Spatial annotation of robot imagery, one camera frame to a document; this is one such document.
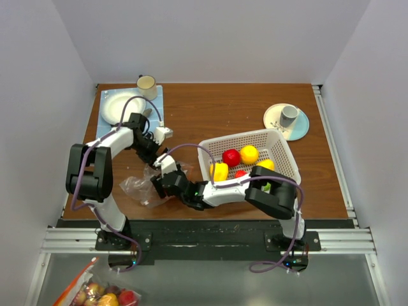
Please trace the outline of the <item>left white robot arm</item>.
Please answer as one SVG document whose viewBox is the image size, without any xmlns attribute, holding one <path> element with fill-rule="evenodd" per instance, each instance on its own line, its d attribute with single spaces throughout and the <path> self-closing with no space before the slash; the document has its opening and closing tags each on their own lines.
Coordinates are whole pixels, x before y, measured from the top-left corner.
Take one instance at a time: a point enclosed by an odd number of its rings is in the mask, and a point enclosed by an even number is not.
<svg viewBox="0 0 408 306">
<path fill-rule="evenodd" d="M 133 149 L 147 165 L 153 166 L 158 150 L 173 131 L 161 121 L 153 132 L 145 131 L 147 118 L 132 113 L 101 138 L 74 144 L 69 153 L 66 190 L 73 195 L 72 210 L 88 207 L 100 223 L 99 237 L 114 249 L 127 250 L 135 244 L 128 218 L 118 208 L 112 194 L 112 160 L 123 150 Z"/>
</svg>

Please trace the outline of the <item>clear zip top bag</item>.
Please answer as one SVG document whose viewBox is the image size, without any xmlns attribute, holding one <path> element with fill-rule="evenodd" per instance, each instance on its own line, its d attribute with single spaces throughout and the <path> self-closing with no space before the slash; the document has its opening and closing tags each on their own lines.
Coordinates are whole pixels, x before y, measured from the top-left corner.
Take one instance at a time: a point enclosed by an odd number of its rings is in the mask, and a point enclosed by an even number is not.
<svg viewBox="0 0 408 306">
<path fill-rule="evenodd" d="M 141 206 L 147 208 L 158 207 L 174 199 L 174 196 L 159 197 L 153 183 L 150 181 L 153 176 L 159 174 L 159 170 L 153 170 L 151 167 L 145 166 L 142 177 L 130 176 L 119 185 L 127 196 L 136 200 Z"/>
</svg>

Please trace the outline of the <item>fake red apple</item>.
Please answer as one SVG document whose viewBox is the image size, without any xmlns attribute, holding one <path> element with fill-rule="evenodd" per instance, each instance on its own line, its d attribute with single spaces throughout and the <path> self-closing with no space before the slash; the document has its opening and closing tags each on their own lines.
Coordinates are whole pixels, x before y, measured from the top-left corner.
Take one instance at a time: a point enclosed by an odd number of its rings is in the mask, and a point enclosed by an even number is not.
<svg viewBox="0 0 408 306">
<path fill-rule="evenodd" d="M 227 164 L 229 168 L 236 167 L 241 162 L 240 153 L 236 149 L 229 149 L 222 153 L 222 161 Z"/>
</svg>

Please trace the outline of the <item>fake yellow lemon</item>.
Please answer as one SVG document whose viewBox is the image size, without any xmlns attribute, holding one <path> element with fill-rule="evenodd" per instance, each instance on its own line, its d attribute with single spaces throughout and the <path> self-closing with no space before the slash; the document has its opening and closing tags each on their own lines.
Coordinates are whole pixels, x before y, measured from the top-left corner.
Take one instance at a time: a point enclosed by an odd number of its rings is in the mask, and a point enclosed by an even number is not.
<svg viewBox="0 0 408 306">
<path fill-rule="evenodd" d="M 240 150 L 240 158 L 243 164 L 254 164 L 258 161 L 259 151 L 253 145 L 246 145 Z"/>
</svg>

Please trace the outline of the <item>small fake red fruit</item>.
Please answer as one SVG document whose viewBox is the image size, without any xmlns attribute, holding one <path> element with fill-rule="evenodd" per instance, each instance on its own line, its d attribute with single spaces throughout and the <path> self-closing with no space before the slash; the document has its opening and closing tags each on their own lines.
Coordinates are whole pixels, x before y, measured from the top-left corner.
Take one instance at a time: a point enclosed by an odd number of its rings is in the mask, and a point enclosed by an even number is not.
<svg viewBox="0 0 408 306">
<path fill-rule="evenodd" d="M 238 171 L 235 173 L 235 178 L 237 179 L 237 178 L 243 177 L 243 176 L 245 176 L 245 175 L 247 175 L 247 172 L 246 172 L 245 170 L 238 170 Z"/>
</svg>

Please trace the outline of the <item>fake yellow pepper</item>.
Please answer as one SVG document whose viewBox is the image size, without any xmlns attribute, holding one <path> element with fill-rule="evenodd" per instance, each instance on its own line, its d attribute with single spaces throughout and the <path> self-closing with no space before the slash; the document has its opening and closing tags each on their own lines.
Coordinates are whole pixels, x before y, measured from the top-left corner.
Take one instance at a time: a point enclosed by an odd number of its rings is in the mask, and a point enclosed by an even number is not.
<svg viewBox="0 0 408 306">
<path fill-rule="evenodd" d="M 214 182 L 225 181 L 229 175 L 229 167 L 226 163 L 211 164 L 209 171 Z"/>
</svg>

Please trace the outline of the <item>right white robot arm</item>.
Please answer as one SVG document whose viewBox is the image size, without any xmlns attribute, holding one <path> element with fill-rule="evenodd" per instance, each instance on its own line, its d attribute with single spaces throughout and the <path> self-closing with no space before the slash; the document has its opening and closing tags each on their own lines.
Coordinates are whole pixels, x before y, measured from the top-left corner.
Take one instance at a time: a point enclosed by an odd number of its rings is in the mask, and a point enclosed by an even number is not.
<svg viewBox="0 0 408 306">
<path fill-rule="evenodd" d="M 213 184 L 192 182 L 182 170 L 176 169 L 153 176 L 150 181 L 160 198 L 176 197 L 195 210 L 246 201 L 280 222 L 288 249 L 297 251 L 307 242 L 301 216 L 304 191 L 293 179 L 275 171 L 254 166 L 242 177 Z"/>
</svg>

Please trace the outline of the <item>fake yellow pear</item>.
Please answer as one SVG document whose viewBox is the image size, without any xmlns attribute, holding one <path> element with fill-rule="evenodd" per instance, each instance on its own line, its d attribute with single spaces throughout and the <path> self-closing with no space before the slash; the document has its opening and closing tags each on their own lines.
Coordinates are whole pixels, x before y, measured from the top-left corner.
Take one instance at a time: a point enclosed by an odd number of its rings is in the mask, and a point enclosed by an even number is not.
<svg viewBox="0 0 408 306">
<path fill-rule="evenodd" d="M 265 159 L 256 164 L 257 166 L 262 166 L 268 170 L 275 170 L 275 164 L 271 159 Z"/>
</svg>

